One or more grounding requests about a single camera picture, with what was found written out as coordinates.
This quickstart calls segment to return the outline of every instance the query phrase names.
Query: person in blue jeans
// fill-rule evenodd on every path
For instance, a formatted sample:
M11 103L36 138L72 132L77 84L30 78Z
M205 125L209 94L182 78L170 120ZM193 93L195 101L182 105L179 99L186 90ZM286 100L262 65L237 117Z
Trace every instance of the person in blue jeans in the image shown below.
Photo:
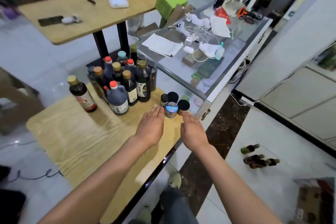
M232 224L281 224L263 201L209 144L200 121L183 112L181 137L210 175ZM146 112L134 136L103 165L60 201L39 224L97 224L111 203L123 179L148 149L157 145L163 134L164 109L154 106ZM187 201L179 191L181 175L175 173L160 196L165 224L196 224ZM150 224L149 207L131 224Z

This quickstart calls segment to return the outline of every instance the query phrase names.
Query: wood grain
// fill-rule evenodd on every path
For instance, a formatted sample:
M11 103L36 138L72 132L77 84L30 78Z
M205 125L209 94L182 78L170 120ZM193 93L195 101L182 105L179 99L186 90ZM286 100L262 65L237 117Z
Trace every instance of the wood grain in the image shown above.
M156 89L146 103L129 107L123 116L116 116L98 98L91 84L88 89L98 104L93 113L86 113L72 95L33 116L28 130L58 166L72 187L91 175L133 134L143 113L160 103L162 91ZM131 168L114 199L101 219L102 224L113 222L139 188L180 138L181 116L165 117L164 133L159 144L148 150Z
M19 7L22 14L52 42L60 45L82 36L97 32L135 15L155 9L156 0L128 0L128 8L113 9L109 0L94 0L93 6L87 0L47 0ZM57 24L41 27L38 19L62 15L78 15L82 23L71 25Z

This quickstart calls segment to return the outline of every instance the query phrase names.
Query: gold bottle cap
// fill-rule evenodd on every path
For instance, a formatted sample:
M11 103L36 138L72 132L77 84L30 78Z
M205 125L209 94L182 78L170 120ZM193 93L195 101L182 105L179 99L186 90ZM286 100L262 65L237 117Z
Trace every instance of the gold bottle cap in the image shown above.
M103 75L103 69L101 67L95 67L93 69L93 73L96 76L102 76Z
M139 60L138 65L139 65L140 68L144 69L147 66L147 61Z
M130 70L125 70L125 71L123 72L123 77L124 77L124 79L126 79L126 80L131 79L131 76L132 76L132 74L131 74L131 71L130 71Z
M78 83L78 79L74 75L69 75L67 81L70 85L76 85Z
M114 71L120 71L121 70L121 65L119 62L114 62L112 63L112 68Z
M137 52L137 44L131 44L129 48L131 49L131 52Z

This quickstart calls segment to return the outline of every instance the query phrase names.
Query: jeans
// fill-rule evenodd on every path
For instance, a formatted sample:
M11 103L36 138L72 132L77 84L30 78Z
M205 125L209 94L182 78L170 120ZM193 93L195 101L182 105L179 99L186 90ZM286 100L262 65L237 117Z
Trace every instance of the jeans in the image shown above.
M182 193L175 188L168 188L160 195L163 207L164 224L198 224ZM144 224L131 220L128 224Z

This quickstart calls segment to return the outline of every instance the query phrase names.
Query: black table leg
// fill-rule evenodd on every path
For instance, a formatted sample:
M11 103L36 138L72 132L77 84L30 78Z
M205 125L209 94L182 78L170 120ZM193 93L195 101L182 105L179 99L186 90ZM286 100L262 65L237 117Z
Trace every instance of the black table leg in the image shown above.
M106 46L105 38L103 35L103 31L99 30L97 32L94 32L93 37L94 37L94 40L96 41L96 45L99 51L101 65L104 68L103 58L107 57L109 55L109 52L107 51L107 46Z
M120 49L126 52L127 57L130 57L126 22L123 21L123 22L118 23L117 29L118 29L118 35L119 35Z

